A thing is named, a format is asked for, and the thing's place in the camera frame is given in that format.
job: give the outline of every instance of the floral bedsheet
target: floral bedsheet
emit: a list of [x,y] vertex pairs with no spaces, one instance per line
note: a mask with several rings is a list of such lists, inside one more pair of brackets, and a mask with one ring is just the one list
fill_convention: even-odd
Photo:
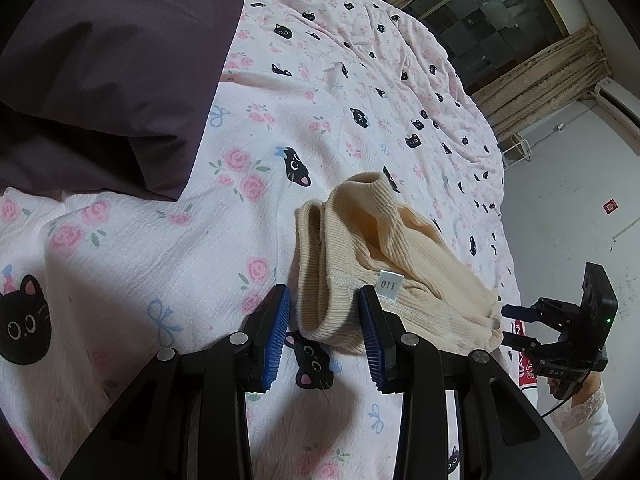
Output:
[[[178,202],[7,189],[0,406],[47,477],[158,349],[210,346],[274,283],[295,298],[295,210],[362,171],[519,303],[494,134],[433,35],[379,0],[245,0]],[[247,395],[255,477],[391,478],[401,401],[292,322],[272,390]]]

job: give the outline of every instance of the cable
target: cable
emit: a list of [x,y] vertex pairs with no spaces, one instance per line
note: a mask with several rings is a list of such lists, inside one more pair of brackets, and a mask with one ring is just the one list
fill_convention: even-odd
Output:
[[[578,386],[580,386],[580,387],[578,388],[578,391],[577,391],[577,392],[579,392],[579,391],[582,389],[582,385],[584,384],[584,381],[586,381],[586,380],[587,380],[587,377],[589,377],[589,375],[591,375],[591,370],[589,370],[589,371],[587,372],[587,374],[586,374],[586,375],[582,378],[582,380],[580,381],[580,384],[578,384]],[[547,415],[551,415],[555,410],[557,410],[558,408],[560,408],[561,406],[563,406],[563,405],[565,404],[565,402],[567,402],[569,399],[571,399],[571,397],[573,397],[574,395],[575,395],[575,394],[574,394],[574,393],[572,393],[572,394],[571,394],[570,396],[568,396],[565,400],[563,400],[562,402],[560,402],[560,404],[557,404],[556,406],[552,407],[548,412],[546,412],[544,415],[542,415],[542,418],[545,418]]]

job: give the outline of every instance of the sock label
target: sock label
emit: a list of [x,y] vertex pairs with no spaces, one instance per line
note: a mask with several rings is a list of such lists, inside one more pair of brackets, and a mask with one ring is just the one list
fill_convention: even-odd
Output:
[[402,274],[389,272],[388,270],[380,270],[378,281],[376,282],[376,293],[395,301],[400,292],[400,284],[404,280]]

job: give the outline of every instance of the dark purple pillow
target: dark purple pillow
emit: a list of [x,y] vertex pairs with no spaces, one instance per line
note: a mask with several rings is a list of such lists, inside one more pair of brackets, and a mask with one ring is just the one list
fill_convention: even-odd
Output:
[[244,0],[35,0],[0,54],[0,189],[177,200]]

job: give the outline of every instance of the white wall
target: white wall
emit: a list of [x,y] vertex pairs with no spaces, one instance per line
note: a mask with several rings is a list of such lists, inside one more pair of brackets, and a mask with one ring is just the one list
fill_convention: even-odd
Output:
[[[622,436],[640,411],[640,222],[612,237],[640,217],[640,146],[599,107],[587,111],[593,105],[572,103],[523,132],[532,161],[506,171],[502,221],[527,306],[540,296],[579,304],[585,262],[605,267],[618,315],[603,379]],[[569,124],[553,133],[560,122]],[[607,215],[611,198],[619,209]],[[557,336],[539,324],[527,329],[544,342]],[[541,409],[555,405],[548,388],[539,392]]]

